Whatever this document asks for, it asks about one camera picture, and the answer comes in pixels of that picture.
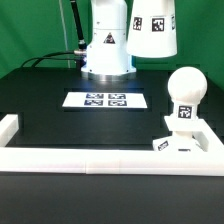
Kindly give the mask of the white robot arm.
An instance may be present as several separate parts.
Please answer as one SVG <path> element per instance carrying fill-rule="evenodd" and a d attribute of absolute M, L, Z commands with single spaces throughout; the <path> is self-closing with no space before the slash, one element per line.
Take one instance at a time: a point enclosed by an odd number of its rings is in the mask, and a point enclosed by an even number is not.
<path fill-rule="evenodd" d="M 136 72 L 127 53 L 125 0 L 91 0 L 92 41 L 87 46 L 82 75 L 99 81 L 118 81 Z"/>

